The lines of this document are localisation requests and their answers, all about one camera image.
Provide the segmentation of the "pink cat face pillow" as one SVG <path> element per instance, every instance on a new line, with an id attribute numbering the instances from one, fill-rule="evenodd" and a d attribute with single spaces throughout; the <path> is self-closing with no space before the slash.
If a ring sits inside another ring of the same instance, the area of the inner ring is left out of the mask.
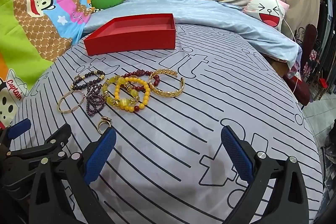
<path id="1" fill-rule="evenodd" d="M 282 21 L 290 5 L 281 0 L 249 0 L 243 12 L 281 31 Z"/>

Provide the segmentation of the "light blue pillow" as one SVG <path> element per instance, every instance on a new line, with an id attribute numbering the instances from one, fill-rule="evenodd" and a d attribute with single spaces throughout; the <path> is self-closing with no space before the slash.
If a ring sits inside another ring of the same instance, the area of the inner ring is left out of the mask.
<path id="1" fill-rule="evenodd" d="M 257 51 L 285 61 L 290 68 L 301 61 L 301 47 L 280 31 L 244 14 L 238 6 L 209 0 L 127 0 L 93 13 L 84 33 L 94 32 L 114 18 L 142 14 L 173 14 L 177 24 L 197 24 L 235 32 Z"/>

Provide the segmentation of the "red jewelry tray box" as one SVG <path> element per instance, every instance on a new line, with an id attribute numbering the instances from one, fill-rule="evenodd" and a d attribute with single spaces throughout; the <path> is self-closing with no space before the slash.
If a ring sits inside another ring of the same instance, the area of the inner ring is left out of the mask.
<path id="1" fill-rule="evenodd" d="M 173 50 L 176 28 L 173 14 L 142 14 L 114 18 L 84 39 L 88 55 Z"/>

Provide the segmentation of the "gold chain bangle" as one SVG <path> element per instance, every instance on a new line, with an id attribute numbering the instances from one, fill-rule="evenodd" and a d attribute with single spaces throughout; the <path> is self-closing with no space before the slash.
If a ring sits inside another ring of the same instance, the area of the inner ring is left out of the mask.
<path id="1" fill-rule="evenodd" d="M 152 92 L 161 97 L 178 97 L 186 85 L 185 79 L 183 77 L 178 79 L 178 76 L 178 72 L 172 69 L 157 69 L 151 72 L 148 85 Z"/>

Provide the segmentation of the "striped lilac bed sheet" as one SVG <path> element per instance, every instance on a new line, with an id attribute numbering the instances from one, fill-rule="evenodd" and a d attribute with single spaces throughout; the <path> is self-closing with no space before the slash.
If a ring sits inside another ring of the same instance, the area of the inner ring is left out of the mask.
<path id="1" fill-rule="evenodd" d="M 151 94 L 137 113 L 106 105 L 90 117 L 84 103 L 70 114 L 57 110 L 77 75 L 101 70 L 112 77 L 163 68 L 185 79 L 180 96 Z M 23 100 L 14 121 L 28 118 L 31 128 L 11 149 L 42 144 L 67 123 L 72 136 L 65 151 L 81 151 L 98 139 L 102 117 L 111 118 L 117 142 L 91 188 L 115 223 L 222 223 L 247 187 L 221 144 L 224 126 L 269 157 L 294 156 L 310 221 L 319 210 L 322 172 L 304 114 L 283 79 L 237 34 L 179 24 L 174 50 L 100 56 L 88 55 L 78 43 Z"/>

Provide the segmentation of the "dark red chair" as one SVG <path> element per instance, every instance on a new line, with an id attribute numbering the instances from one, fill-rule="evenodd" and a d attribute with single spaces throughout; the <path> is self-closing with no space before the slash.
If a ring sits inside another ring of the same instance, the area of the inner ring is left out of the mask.
<path id="1" fill-rule="evenodd" d="M 301 44 L 302 45 L 301 62 L 300 62 L 299 70 L 297 71 L 299 75 L 293 76 L 292 78 L 289 78 L 288 75 L 284 75 L 283 77 L 285 83 L 288 85 L 290 90 L 293 92 L 297 101 L 302 105 L 301 109 L 307 106 L 310 102 L 309 85 L 304 80 L 303 69 L 310 57 L 310 54 L 311 54 L 311 51 L 313 50 L 316 39 L 317 39 L 316 27 L 312 24 L 308 24 L 305 28 L 305 34 L 303 37 L 303 42 Z"/>

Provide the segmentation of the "thin gold bangle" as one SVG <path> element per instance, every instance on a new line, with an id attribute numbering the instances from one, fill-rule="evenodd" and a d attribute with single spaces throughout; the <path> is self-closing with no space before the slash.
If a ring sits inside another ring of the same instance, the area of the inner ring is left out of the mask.
<path id="1" fill-rule="evenodd" d="M 64 94 L 57 104 L 57 110 L 61 114 L 70 114 L 80 108 L 85 99 L 85 94 L 80 90 L 73 90 Z"/>

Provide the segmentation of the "cartoon monkey colourful blanket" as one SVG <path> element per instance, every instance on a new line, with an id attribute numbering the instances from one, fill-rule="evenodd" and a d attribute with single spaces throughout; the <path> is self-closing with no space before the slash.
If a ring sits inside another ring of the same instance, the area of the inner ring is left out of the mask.
<path id="1" fill-rule="evenodd" d="M 1 128 L 42 73 L 76 43 L 90 0 L 1 0 Z"/>

